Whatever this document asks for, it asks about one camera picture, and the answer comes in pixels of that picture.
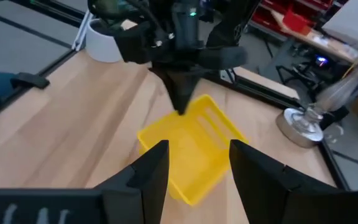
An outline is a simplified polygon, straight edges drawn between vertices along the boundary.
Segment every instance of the wooden tabletop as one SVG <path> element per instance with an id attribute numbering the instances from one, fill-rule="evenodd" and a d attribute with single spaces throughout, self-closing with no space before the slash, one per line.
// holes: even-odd
<path id="1" fill-rule="evenodd" d="M 0 112 L 0 187 L 94 187 L 138 158 L 138 130 L 172 111 L 164 85 L 143 65 L 95 62 L 79 52 L 48 79 L 45 90 L 33 88 Z M 207 80 L 194 97 L 201 94 L 214 98 L 253 147 L 334 185 L 317 149 L 300 148 L 278 130 L 279 109 Z M 231 173 L 196 207 L 167 194 L 162 223 L 247 223 Z"/>
<path id="2" fill-rule="evenodd" d="M 358 54 L 357 56 L 351 54 L 349 51 L 350 47 L 347 46 L 346 44 L 329 37 L 324 38 L 324 40 L 322 40 L 321 33 L 314 29 L 312 29 L 308 35 L 303 35 L 301 33 L 295 32 L 290 28 L 288 28 L 283 23 L 283 18 L 284 18 L 283 14 L 276 12 L 274 10 L 271 10 L 270 12 L 272 13 L 273 17 L 275 18 L 275 20 L 277 21 L 278 25 L 281 27 L 283 32 L 286 32 L 287 34 L 294 36 L 298 40 L 304 41 L 307 44 L 315 46 L 329 54 L 333 54 L 350 63 L 353 63 L 358 59 Z"/>

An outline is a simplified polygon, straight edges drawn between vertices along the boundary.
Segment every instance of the yellow plastic basket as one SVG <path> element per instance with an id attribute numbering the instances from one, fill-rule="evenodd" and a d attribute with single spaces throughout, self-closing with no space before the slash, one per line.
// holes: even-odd
<path id="1" fill-rule="evenodd" d="M 139 131 L 137 137 L 141 154 L 169 140 L 168 191 L 189 205 L 205 197 L 230 168 L 230 140 L 247 142 L 208 95 L 192 101 L 185 115 L 174 111 Z"/>

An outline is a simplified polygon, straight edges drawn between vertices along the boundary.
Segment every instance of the metal frame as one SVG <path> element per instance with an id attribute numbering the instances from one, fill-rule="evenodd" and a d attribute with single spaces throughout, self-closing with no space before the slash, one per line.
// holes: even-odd
<path id="1" fill-rule="evenodd" d="M 60 22 L 64 22 L 75 27 L 80 27 L 81 21 L 85 15 L 84 12 L 81 12 L 70 6 L 66 6 L 54 0 L 43 0 L 34 2 L 30 2 L 30 0 L 9 1 L 20 4 L 21 6 L 27 7 L 41 14 L 52 17 Z"/>
<path id="2" fill-rule="evenodd" d="M 9 19 L 3 18 L 2 16 L 0 16 L 0 22 L 3 22 L 5 24 L 8 24 L 8 25 L 13 26 L 15 28 L 18 28 L 18 29 L 23 30 L 25 32 L 28 32 L 28 33 L 30 33 L 32 35 L 36 35 L 37 37 L 40 37 L 40 38 L 42 38 L 44 40 L 50 41 L 50 42 L 52 42 L 54 44 L 57 44 L 57 45 L 60 45 L 62 47 L 65 47 L 65 48 L 68 48 L 68 49 L 71 47 L 70 44 L 68 44 L 68 43 L 65 43 L 65 42 L 63 42 L 61 40 L 58 40 L 56 38 L 53 38 L 53 37 L 51 37 L 49 35 L 43 34 L 43 33 L 39 32 L 39 31 L 33 30 L 31 28 L 28 28 L 28 27 L 23 26 L 21 24 L 18 24 L 16 22 L 10 21 Z"/>
<path id="3" fill-rule="evenodd" d="M 269 29 L 268 27 L 264 27 L 254 21 L 249 21 L 248 25 L 264 32 L 267 35 L 271 35 L 272 37 L 281 40 L 282 42 L 284 42 L 287 39 L 286 36 L 279 34 L 278 32 L 275 32 L 274 30 Z"/>
<path id="4" fill-rule="evenodd" d="M 236 92 L 242 93 L 249 97 L 260 100 L 266 104 L 272 105 L 281 110 L 287 108 L 299 108 L 303 107 L 300 101 L 296 98 L 290 98 L 287 95 L 283 95 L 275 90 L 269 89 L 266 86 L 262 86 L 258 83 L 252 82 L 245 78 L 235 74 L 235 83 L 227 82 L 223 80 L 219 75 L 209 75 L 205 79 L 230 88 Z M 343 190 L 350 190 L 343 173 L 341 172 L 337 162 L 334 159 L 334 153 L 329 148 L 325 140 L 317 145 L 323 159 L 328 167 L 333 180 L 338 188 Z"/>
<path id="5" fill-rule="evenodd" d="M 269 77 L 269 74 L 274 74 L 276 72 L 276 66 L 283 65 L 283 60 L 288 55 L 288 52 L 294 43 L 295 43 L 295 38 L 293 36 L 287 38 L 286 41 L 284 41 L 284 43 L 279 48 L 278 52 L 273 56 L 271 61 L 268 63 L 268 65 L 263 70 L 260 71 L 260 74 L 263 77 Z"/>
<path id="6" fill-rule="evenodd" d="M 55 71 L 59 66 L 61 66 L 63 63 L 65 63 L 68 59 L 70 59 L 72 56 L 76 54 L 75 50 L 68 50 L 66 53 L 64 53 L 62 56 L 60 56 L 58 59 L 54 60 L 51 64 L 46 66 L 44 69 L 42 69 L 39 73 L 36 75 L 40 77 L 47 77 L 50 75 L 53 71 Z M 14 90 L 14 92 L 8 96 L 3 103 L 0 104 L 0 111 L 7 108 L 9 105 L 11 105 L 13 102 L 15 102 L 19 97 L 21 97 L 24 93 L 26 93 L 31 88 L 27 87 L 18 87 Z"/>
<path id="7" fill-rule="evenodd" d="M 81 22 L 80 28 L 78 29 L 78 33 L 75 36 L 75 40 L 71 45 L 71 49 L 79 51 L 82 48 L 83 42 L 85 40 L 86 28 L 88 23 L 92 20 L 92 18 L 93 18 L 92 13 L 89 10 L 87 10 Z"/>
<path id="8" fill-rule="evenodd" d="M 348 156 L 346 154 L 343 154 L 343 153 L 335 151 L 335 150 L 333 150 L 333 153 L 334 153 L 335 156 L 339 156 L 339 157 L 341 157 L 343 159 L 346 159 L 348 161 L 354 162 L 355 164 L 358 164 L 358 159 L 352 158 L 352 157 L 350 157 L 350 156 Z"/>

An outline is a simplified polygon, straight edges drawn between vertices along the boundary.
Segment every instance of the cable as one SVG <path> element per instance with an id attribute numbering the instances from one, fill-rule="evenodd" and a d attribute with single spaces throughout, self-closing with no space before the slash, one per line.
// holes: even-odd
<path id="1" fill-rule="evenodd" d="M 136 11 L 127 11 L 120 14 L 111 14 L 108 12 L 100 11 L 94 5 L 96 1 L 97 0 L 88 1 L 88 9 L 92 14 L 99 17 L 103 17 L 103 19 L 127 19 L 128 17 L 131 17 L 133 15 L 138 15 L 138 12 Z M 142 5 L 140 2 L 136 0 L 125 0 L 125 1 L 128 2 L 134 8 L 138 9 L 143 16 L 145 16 L 148 20 L 152 22 L 152 24 L 154 24 L 155 27 L 157 27 L 158 29 L 162 29 L 158 20 L 150 12 L 150 10 L 148 10 L 144 5 Z"/>
<path id="2" fill-rule="evenodd" d="M 227 75 L 229 76 L 229 79 L 230 79 L 230 81 L 233 83 L 233 85 L 237 85 L 237 82 L 235 81 L 235 79 L 236 79 L 236 72 L 234 71 L 234 69 L 233 68 L 230 68 L 230 69 L 226 69 L 225 70 L 225 72 L 227 73 Z"/>
<path id="3" fill-rule="evenodd" d="M 136 1 L 136 0 L 125 0 L 125 1 L 128 2 L 131 6 L 134 6 L 135 8 L 137 8 L 140 12 L 142 12 L 142 14 L 145 17 L 147 17 L 148 19 L 150 19 L 155 24 L 156 27 L 158 27 L 159 29 L 162 29 L 157 18 L 152 14 L 152 12 L 150 12 L 149 9 L 147 9 L 139 1 Z"/>
<path id="4" fill-rule="evenodd" d="M 270 55 L 271 58 L 273 58 L 272 49 L 270 48 L 269 43 L 267 42 L 266 38 L 264 38 L 264 42 L 265 42 L 268 54 Z"/>
<path id="5" fill-rule="evenodd" d="M 357 65 L 357 64 L 358 64 L 358 59 L 356 59 L 356 60 L 353 62 L 352 66 L 345 72 L 345 74 L 342 76 L 341 79 L 345 78 L 345 77 L 347 76 L 347 74 L 348 74 L 348 73 L 354 68 L 354 66 Z"/>

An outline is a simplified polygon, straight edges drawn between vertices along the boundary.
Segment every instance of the floor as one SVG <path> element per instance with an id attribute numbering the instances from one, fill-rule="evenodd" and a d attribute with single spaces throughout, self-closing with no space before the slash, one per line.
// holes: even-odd
<path id="1" fill-rule="evenodd" d="M 84 11 L 85 0 L 60 0 L 71 7 Z M 6 24 L 5 19 L 13 21 L 20 26 L 29 27 L 38 35 L 15 28 Z M 202 23 L 200 37 L 206 39 L 213 24 Z M 10 1 L 0 1 L 0 72 L 29 72 L 37 73 L 50 62 L 61 56 L 69 48 L 75 38 L 78 29 L 69 26 L 50 17 L 34 12 Z M 258 72 L 258 68 L 264 68 L 270 61 L 270 54 L 261 35 L 252 30 L 241 37 L 240 45 L 247 53 L 247 63 L 244 68 Z M 269 44 L 275 54 L 279 46 Z M 290 54 L 285 59 L 285 65 L 302 60 L 293 58 Z M 272 73 L 267 77 L 279 82 L 278 74 Z M 305 103 L 310 102 L 304 88 L 300 83 L 293 82 L 290 87 L 296 89 Z M 326 132 L 334 136 L 337 141 L 329 141 L 331 149 L 338 153 L 334 155 L 342 172 L 345 175 L 351 189 L 358 190 L 358 118 L 350 114 L 342 121 L 344 134 L 340 136 L 338 128 L 333 125 Z"/>

